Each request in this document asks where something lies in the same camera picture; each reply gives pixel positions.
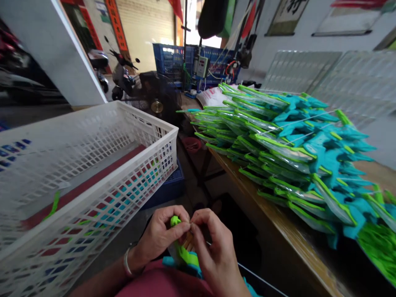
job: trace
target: pink shirt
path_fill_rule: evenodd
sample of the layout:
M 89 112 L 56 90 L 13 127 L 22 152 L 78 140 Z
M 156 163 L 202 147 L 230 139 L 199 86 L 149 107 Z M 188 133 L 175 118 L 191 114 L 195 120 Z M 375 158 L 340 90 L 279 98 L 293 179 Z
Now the pink shirt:
M 116 297 L 130 296 L 213 297 L 213 293 L 204 280 L 163 266 L 162 260 L 158 260 L 148 264 L 140 277 L 127 284 L 116 295 Z

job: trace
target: green string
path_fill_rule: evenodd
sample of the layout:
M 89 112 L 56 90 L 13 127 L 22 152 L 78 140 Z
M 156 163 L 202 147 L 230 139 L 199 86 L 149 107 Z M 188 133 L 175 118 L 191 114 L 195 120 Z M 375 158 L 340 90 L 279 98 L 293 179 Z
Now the green string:
M 56 191 L 56 193 L 54 195 L 54 203 L 52 204 L 51 212 L 42 220 L 42 222 L 45 221 L 46 219 L 48 219 L 50 216 L 52 216 L 57 211 L 60 196 L 61 196 L 61 192 Z
M 190 75 L 190 73 L 187 71 L 186 63 L 183 63 L 183 70 L 184 70 L 184 72 L 186 73 L 186 83 L 189 85 L 189 84 L 190 84 L 190 81 L 191 81 L 191 75 Z

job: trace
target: white plastic basket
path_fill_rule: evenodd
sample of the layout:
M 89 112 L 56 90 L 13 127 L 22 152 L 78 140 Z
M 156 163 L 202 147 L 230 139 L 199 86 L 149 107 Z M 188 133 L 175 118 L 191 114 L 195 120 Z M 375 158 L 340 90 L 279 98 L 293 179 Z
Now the white plastic basket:
M 177 131 L 117 101 L 0 133 L 0 296 L 65 294 L 176 169 Z M 24 229 L 60 183 L 86 179 L 136 143 L 146 148 Z

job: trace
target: hand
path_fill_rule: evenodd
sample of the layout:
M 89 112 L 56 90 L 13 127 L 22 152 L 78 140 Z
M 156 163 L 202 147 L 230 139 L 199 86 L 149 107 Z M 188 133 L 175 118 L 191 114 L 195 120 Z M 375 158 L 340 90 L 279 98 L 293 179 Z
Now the hand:
M 212 245 L 207 246 L 198 225 L 206 224 Z M 203 276 L 215 296 L 251 296 L 239 272 L 231 231 L 209 208 L 197 210 L 191 219 L 194 247 Z
M 174 215 L 178 216 L 182 222 L 167 230 L 165 223 Z M 181 205 L 157 209 L 138 244 L 129 252 L 130 270 L 138 271 L 161 255 L 175 240 L 190 230 L 189 221 L 190 216 Z

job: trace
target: control box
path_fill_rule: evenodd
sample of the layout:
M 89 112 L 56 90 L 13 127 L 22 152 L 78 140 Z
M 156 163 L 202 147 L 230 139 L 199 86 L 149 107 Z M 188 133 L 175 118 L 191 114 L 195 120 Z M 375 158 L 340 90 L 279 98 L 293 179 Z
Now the control box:
M 196 78 L 204 79 L 207 76 L 207 70 L 209 66 L 209 59 L 199 56 L 194 65 L 194 74 Z

